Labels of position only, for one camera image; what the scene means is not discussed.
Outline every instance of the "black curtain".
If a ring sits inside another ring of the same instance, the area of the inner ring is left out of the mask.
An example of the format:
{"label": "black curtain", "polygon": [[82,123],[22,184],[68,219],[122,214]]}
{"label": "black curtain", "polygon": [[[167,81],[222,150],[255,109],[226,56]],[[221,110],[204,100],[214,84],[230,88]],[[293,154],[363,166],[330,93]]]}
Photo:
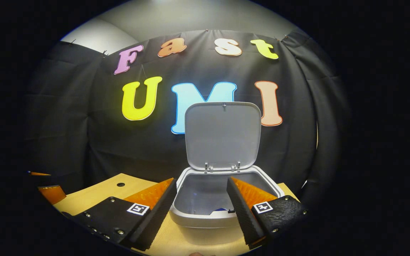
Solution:
{"label": "black curtain", "polygon": [[[158,57],[161,45],[177,37],[184,39],[187,48]],[[243,53],[218,54],[214,44],[218,38],[234,39]],[[273,45],[272,52],[279,58],[262,56],[250,43],[254,39]],[[119,52],[138,45],[144,49],[129,64],[129,71],[114,75]],[[127,120],[121,111],[122,87],[140,82],[134,104],[143,107],[143,81],[153,76],[163,78],[153,113],[144,120]],[[177,178],[189,164],[184,135],[170,130],[177,107],[171,88],[192,83],[206,100],[221,81],[237,85],[235,101],[252,102],[261,110],[261,93],[254,83],[278,85],[283,123],[262,126],[255,165],[301,194],[302,202],[319,202],[337,169],[350,111],[329,58],[301,30],[283,39],[237,31],[189,31],[150,39],[111,55],[60,42],[40,63],[26,95],[25,140],[31,170],[51,174],[52,183],[66,193],[119,173],[155,182]]]}

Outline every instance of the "box hinge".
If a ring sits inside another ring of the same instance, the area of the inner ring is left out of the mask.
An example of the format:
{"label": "box hinge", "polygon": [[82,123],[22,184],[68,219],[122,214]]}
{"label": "box hinge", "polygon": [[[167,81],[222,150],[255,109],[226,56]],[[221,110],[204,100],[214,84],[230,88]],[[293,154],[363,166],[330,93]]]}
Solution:
{"label": "box hinge", "polygon": [[210,172],[213,173],[213,167],[211,165],[208,165],[208,163],[205,163],[205,173]]}
{"label": "box hinge", "polygon": [[232,172],[236,171],[237,173],[240,172],[240,162],[238,161],[237,164],[232,165]]}

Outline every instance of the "open box lid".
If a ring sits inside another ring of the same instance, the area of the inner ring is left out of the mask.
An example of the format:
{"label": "open box lid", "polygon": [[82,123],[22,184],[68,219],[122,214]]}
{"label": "open box lid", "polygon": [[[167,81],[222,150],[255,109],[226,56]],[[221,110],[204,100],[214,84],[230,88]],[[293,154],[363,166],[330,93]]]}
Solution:
{"label": "open box lid", "polygon": [[249,102],[196,103],[186,110],[184,133],[195,170],[245,169],[257,158],[261,112]]}

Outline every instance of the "white wall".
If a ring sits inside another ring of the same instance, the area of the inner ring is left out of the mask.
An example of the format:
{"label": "white wall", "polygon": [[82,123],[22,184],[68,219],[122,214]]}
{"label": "white wall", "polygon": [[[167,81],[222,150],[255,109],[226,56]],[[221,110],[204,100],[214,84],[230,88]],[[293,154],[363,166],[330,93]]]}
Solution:
{"label": "white wall", "polygon": [[249,0],[132,0],[88,21],[65,36],[103,52],[183,31],[217,29],[282,39],[296,26]]}
{"label": "white wall", "polygon": [[114,53],[138,41],[118,27],[94,18],[67,34],[61,41],[72,42],[105,54]]}

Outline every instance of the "wooden table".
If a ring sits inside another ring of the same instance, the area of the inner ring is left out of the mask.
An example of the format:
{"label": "wooden table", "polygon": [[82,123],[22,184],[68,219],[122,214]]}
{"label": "wooden table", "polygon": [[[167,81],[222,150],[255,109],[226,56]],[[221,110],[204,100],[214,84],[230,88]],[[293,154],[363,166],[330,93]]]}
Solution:
{"label": "wooden table", "polygon": [[[118,183],[125,183],[125,185],[119,187],[117,186]],[[154,184],[156,183],[152,181],[119,174],[84,190],[68,194],[65,199],[53,206],[59,211],[75,215],[95,206],[109,196],[124,199]],[[278,186],[284,191],[285,195],[297,199],[284,183],[280,183]],[[179,226],[173,222],[170,214],[167,214],[150,249],[146,251],[133,250],[150,256],[188,256],[194,252],[199,252],[204,256],[235,256],[249,251],[241,230],[239,230],[239,233],[240,238],[231,243],[206,246],[195,245],[187,242]]]}

